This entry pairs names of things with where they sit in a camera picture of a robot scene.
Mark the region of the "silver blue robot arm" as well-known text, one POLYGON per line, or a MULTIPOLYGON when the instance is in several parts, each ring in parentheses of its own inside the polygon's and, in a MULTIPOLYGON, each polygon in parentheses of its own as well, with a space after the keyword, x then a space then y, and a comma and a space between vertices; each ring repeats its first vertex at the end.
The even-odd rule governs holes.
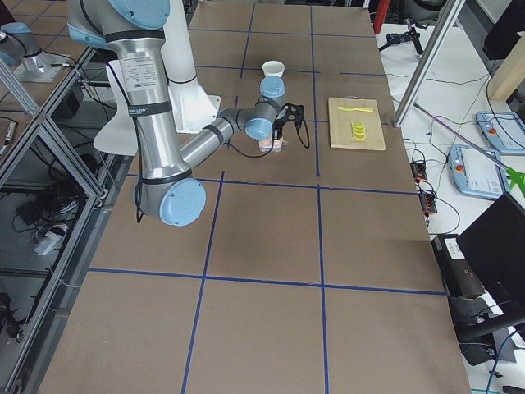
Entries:
POLYGON ((137 215, 167 225, 194 222, 206 204, 206 191, 192 171, 237 131, 254 140, 272 135, 285 110, 285 84, 267 76, 251 108, 226 109, 180 143, 173 114, 178 101, 168 83, 197 85, 185 11, 180 1, 70 1, 70 37, 113 51, 120 63, 128 117, 138 142, 137 215))

